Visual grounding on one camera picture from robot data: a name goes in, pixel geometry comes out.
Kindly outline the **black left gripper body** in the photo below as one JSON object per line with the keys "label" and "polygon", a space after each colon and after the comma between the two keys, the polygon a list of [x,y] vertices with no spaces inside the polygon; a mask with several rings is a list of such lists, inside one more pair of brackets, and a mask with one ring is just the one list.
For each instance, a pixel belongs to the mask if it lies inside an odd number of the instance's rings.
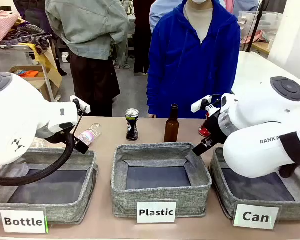
{"label": "black left gripper body", "polygon": [[59,143],[64,143],[66,145],[75,144],[75,138],[73,134],[71,134],[71,132],[68,130],[62,130],[57,133],[53,133],[50,131],[47,132],[37,131],[35,136],[39,139],[44,139],[51,144],[59,144]]}

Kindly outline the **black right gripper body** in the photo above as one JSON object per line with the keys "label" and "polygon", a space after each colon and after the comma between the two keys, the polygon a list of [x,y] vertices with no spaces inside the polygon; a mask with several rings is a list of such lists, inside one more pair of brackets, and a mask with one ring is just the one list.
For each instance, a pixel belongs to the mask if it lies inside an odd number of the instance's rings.
{"label": "black right gripper body", "polygon": [[204,123],[204,127],[209,131],[207,143],[210,146],[215,146],[216,144],[224,144],[228,138],[221,130],[219,126],[219,116],[221,111],[218,110],[216,113],[210,115]]}

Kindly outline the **red drink can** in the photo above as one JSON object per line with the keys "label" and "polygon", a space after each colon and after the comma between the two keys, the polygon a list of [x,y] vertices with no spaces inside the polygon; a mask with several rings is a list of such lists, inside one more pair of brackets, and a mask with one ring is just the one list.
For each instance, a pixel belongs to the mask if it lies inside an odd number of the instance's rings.
{"label": "red drink can", "polygon": [[198,133],[202,137],[208,137],[211,133],[208,131],[208,129],[205,127],[205,123],[203,123],[200,128],[198,129]]}

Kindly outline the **clear plastic bottle pink label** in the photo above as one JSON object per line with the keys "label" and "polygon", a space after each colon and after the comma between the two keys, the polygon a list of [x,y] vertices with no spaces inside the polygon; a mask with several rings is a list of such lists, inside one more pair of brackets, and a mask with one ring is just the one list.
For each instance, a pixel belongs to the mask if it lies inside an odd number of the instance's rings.
{"label": "clear plastic bottle pink label", "polygon": [[87,130],[77,136],[85,145],[90,146],[101,135],[101,125],[92,124]]}

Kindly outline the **brown glass bottle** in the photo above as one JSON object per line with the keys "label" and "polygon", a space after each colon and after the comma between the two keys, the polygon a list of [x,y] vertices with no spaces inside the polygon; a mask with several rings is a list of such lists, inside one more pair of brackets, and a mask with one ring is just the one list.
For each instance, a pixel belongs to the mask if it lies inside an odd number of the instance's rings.
{"label": "brown glass bottle", "polygon": [[165,124],[164,142],[172,143],[178,139],[179,121],[178,121],[178,105],[172,104],[170,116]]}

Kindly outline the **black drink can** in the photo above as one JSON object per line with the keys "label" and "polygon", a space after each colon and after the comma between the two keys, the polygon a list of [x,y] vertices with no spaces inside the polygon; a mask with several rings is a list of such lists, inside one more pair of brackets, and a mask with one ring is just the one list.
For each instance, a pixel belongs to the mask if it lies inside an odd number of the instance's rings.
{"label": "black drink can", "polygon": [[129,141],[136,141],[139,138],[137,121],[139,119],[139,111],[135,108],[127,109],[125,112],[127,120],[126,139]]}

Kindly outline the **person right forearm blue sleeve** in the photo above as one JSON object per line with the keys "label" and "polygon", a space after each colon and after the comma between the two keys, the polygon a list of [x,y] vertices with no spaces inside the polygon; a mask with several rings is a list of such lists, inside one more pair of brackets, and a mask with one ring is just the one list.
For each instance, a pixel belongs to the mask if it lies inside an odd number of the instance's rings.
{"label": "person right forearm blue sleeve", "polygon": [[147,79],[147,106],[148,114],[150,118],[156,118],[159,116],[159,97],[161,88],[160,76],[157,76],[153,72],[149,71]]}

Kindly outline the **person left forearm blue sleeve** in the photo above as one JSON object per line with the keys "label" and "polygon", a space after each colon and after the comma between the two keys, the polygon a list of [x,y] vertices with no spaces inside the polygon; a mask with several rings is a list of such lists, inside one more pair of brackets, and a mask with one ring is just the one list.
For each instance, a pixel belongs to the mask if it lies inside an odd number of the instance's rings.
{"label": "person left forearm blue sleeve", "polygon": [[236,79],[239,56],[230,58],[225,70],[225,89],[226,93],[231,93]]}

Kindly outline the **grey fabric basket bottle label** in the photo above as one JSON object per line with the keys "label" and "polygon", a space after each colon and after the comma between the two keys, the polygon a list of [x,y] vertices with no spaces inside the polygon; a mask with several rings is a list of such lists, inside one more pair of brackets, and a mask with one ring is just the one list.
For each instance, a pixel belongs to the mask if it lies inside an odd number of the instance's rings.
{"label": "grey fabric basket bottle label", "polygon": [[[0,168],[0,177],[33,175],[50,166],[63,148],[30,148],[15,163]],[[84,219],[97,181],[97,154],[73,151],[50,176],[22,186],[0,186],[1,209],[45,209],[48,223],[79,224]]]}

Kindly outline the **grey fabric basket can label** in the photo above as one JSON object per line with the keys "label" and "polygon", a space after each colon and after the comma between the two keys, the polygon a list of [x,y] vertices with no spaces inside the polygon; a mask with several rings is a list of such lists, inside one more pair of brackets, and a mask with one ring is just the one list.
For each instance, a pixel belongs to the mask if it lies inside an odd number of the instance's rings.
{"label": "grey fabric basket can label", "polygon": [[224,214],[233,219],[238,204],[278,207],[279,221],[300,221],[300,166],[289,178],[273,172],[258,178],[235,173],[227,165],[223,149],[213,151],[210,173]]}

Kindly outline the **grey fabric basket plastic label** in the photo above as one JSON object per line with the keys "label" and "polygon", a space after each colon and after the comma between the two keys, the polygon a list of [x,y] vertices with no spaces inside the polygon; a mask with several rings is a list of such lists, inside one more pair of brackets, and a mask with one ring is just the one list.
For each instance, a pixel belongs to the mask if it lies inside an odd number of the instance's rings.
{"label": "grey fabric basket plastic label", "polygon": [[138,203],[175,202],[177,218],[206,214],[212,178],[190,142],[124,144],[111,171],[112,211],[136,218]]}

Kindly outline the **white Can label card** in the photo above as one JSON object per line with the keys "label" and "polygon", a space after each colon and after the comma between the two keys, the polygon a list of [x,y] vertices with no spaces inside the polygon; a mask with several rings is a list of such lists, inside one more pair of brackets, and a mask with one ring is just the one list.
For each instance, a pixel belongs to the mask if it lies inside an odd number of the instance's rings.
{"label": "white Can label card", "polygon": [[236,206],[232,225],[238,228],[272,231],[280,212],[280,207],[240,203]]}

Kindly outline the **white table leg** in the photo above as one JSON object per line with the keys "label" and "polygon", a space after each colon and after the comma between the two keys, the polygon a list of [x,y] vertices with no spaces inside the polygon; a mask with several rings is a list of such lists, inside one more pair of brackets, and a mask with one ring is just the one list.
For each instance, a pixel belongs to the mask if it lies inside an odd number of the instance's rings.
{"label": "white table leg", "polygon": [[50,70],[49,68],[45,67],[42,65],[42,70],[43,70],[43,74],[44,74],[44,79],[47,85],[47,89],[48,89],[48,95],[50,98],[50,102],[55,102],[55,101],[59,101],[59,98],[57,98],[57,100],[55,100],[55,93],[57,93],[56,91],[53,91],[51,82],[53,83],[54,86],[56,86],[53,82],[55,76],[56,76],[56,72],[54,70]]}

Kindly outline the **open cardboard box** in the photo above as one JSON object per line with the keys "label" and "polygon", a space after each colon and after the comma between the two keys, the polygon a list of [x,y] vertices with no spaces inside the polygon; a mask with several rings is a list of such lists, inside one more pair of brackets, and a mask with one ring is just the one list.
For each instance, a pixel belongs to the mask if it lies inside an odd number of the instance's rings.
{"label": "open cardboard box", "polygon": [[[48,88],[47,88],[47,84],[46,84],[46,81],[45,81],[43,68],[42,68],[41,65],[37,65],[37,66],[34,66],[34,65],[13,66],[8,72],[9,73],[15,73],[16,71],[38,71],[39,74],[37,75],[37,77],[33,77],[33,78],[23,77],[23,79],[25,79],[28,83],[30,83],[33,87],[35,87],[43,95],[43,97],[46,100],[50,101]],[[56,86],[52,83],[52,79],[50,81],[51,81],[51,86],[52,86],[53,91],[56,91],[56,93],[54,93],[55,99],[56,99],[59,89],[57,89]]]}

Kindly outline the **person in blue hoodie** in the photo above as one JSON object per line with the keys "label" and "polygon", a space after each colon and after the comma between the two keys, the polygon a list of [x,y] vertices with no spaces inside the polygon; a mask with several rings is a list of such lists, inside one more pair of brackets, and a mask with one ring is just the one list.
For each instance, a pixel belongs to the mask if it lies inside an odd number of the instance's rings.
{"label": "person in blue hoodie", "polygon": [[185,0],[157,23],[149,49],[149,71],[161,77],[159,113],[167,118],[172,104],[181,119],[200,119],[191,106],[207,95],[226,93],[226,65],[239,56],[241,30],[218,0]]}

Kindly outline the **orange item in box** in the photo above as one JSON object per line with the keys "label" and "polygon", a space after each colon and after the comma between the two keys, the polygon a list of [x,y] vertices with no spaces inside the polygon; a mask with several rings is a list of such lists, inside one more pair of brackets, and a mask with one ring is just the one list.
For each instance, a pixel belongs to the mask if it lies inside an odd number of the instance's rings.
{"label": "orange item in box", "polygon": [[22,78],[35,78],[39,72],[35,70],[18,70],[15,74]]}

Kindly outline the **white Plastic label card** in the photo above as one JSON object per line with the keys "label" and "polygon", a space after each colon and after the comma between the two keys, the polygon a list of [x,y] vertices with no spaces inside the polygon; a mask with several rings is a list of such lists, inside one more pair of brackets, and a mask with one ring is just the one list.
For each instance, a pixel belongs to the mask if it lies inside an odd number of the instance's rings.
{"label": "white Plastic label card", "polygon": [[176,219],[177,203],[170,202],[138,202],[136,222],[138,224],[170,224]]}

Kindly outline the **white Bottle label card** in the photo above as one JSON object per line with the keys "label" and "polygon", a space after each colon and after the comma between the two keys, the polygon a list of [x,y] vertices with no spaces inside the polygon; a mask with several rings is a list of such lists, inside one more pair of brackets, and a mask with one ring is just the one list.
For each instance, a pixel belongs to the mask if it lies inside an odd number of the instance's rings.
{"label": "white Bottle label card", "polygon": [[47,234],[48,223],[46,211],[34,209],[0,209],[3,229],[6,233]]}

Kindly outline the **dark patterned cloth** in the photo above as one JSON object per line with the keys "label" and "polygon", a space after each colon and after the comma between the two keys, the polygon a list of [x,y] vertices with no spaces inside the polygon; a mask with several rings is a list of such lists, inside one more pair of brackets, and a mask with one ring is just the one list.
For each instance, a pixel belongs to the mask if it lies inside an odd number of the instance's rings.
{"label": "dark patterned cloth", "polygon": [[50,48],[52,35],[36,25],[23,22],[14,25],[7,35],[0,41],[0,45],[13,46],[18,44],[34,44],[39,55],[42,55]]}

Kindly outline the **person in grey jacket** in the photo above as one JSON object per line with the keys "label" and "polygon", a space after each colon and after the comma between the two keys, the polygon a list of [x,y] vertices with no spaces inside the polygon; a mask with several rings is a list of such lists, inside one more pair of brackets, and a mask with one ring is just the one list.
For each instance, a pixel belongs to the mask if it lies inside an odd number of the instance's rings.
{"label": "person in grey jacket", "polygon": [[91,117],[112,117],[120,86],[111,50],[122,59],[130,21],[120,0],[46,0],[50,26],[67,45],[74,93]]}

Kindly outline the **black slanted pole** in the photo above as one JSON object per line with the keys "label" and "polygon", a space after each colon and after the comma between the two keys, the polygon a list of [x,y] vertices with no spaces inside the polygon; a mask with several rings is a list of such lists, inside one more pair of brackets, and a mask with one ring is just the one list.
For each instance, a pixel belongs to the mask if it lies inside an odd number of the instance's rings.
{"label": "black slanted pole", "polygon": [[266,0],[260,0],[259,1],[258,11],[256,11],[256,14],[257,14],[256,22],[255,22],[255,25],[254,25],[254,28],[253,28],[253,32],[252,32],[250,41],[249,41],[247,49],[246,49],[247,53],[251,52],[252,44],[254,42],[258,26],[259,26],[260,20],[261,20],[262,15],[263,15],[265,4],[266,4]]}

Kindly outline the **clear plastic storage box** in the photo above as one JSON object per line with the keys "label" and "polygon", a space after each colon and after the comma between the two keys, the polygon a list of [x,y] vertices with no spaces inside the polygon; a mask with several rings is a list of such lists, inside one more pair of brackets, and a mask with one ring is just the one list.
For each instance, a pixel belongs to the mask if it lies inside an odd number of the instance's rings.
{"label": "clear plastic storage box", "polygon": [[[240,26],[241,38],[246,38],[252,35],[257,23],[258,12],[255,11],[240,11],[237,22]],[[264,33],[277,32],[283,18],[282,13],[264,11],[260,18],[257,30]]]}

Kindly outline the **pink checked cloth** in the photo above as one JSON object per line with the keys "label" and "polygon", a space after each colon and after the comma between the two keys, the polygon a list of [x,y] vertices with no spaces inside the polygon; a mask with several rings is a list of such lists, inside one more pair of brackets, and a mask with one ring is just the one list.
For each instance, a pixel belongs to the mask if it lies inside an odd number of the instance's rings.
{"label": "pink checked cloth", "polygon": [[8,34],[18,18],[20,18],[20,14],[18,12],[9,13],[0,10],[0,42]]}

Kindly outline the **person in light blue shirt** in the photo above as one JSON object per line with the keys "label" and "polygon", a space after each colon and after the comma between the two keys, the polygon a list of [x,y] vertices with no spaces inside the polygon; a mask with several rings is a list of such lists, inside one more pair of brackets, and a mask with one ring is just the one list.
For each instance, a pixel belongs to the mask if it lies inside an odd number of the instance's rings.
{"label": "person in light blue shirt", "polygon": [[151,33],[154,32],[154,29],[160,19],[173,11],[174,8],[177,8],[185,0],[156,0],[150,7],[149,13],[149,23]]}

